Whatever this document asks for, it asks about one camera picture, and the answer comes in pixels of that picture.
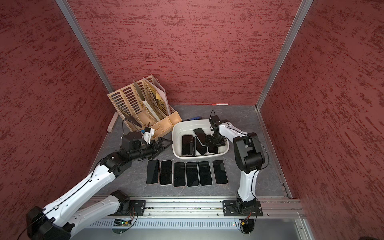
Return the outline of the black phone without case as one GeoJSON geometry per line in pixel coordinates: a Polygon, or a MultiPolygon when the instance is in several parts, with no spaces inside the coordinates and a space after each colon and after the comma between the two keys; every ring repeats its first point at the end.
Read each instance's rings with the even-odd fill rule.
{"type": "Polygon", "coordinates": [[[201,155],[204,156],[208,152],[208,148],[205,146],[197,145],[196,151],[201,155]]]}

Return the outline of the dark phone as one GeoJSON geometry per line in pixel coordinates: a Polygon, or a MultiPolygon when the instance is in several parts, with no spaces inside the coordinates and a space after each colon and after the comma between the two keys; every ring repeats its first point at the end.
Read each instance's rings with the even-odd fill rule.
{"type": "Polygon", "coordinates": [[[192,135],[182,136],[182,152],[183,157],[193,157],[195,155],[194,137],[192,135]]]}

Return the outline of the small phone pink case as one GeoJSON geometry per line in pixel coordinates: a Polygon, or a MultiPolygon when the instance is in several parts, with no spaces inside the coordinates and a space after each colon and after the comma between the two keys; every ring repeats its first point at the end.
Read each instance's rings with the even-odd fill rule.
{"type": "Polygon", "coordinates": [[[228,183],[228,177],[226,174],[225,164],[223,160],[214,160],[213,162],[215,181],[217,185],[223,185],[228,183]]]}

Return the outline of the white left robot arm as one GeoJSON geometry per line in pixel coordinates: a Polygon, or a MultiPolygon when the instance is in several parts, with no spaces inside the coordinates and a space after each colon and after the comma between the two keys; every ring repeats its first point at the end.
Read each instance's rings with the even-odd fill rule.
{"type": "Polygon", "coordinates": [[[121,190],[85,209],[82,206],[130,168],[134,161],[153,160],[172,144],[171,140],[162,137],[152,140],[140,132],[124,135],[119,151],[101,159],[76,186],[44,208],[34,207],[27,213],[26,232],[29,239],[69,240],[106,216],[140,216],[142,213],[121,190]]]}

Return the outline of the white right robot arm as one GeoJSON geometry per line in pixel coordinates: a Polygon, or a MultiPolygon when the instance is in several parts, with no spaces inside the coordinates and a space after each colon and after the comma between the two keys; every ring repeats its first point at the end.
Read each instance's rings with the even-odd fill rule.
{"type": "Polygon", "coordinates": [[[240,186],[235,203],[236,213],[246,217],[257,217],[261,204],[255,194],[257,176],[266,161],[264,146],[256,133],[241,131],[217,115],[209,118],[211,135],[206,137],[209,147],[219,147],[230,141],[233,143],[235,162],[241,171],[240,186]]]}

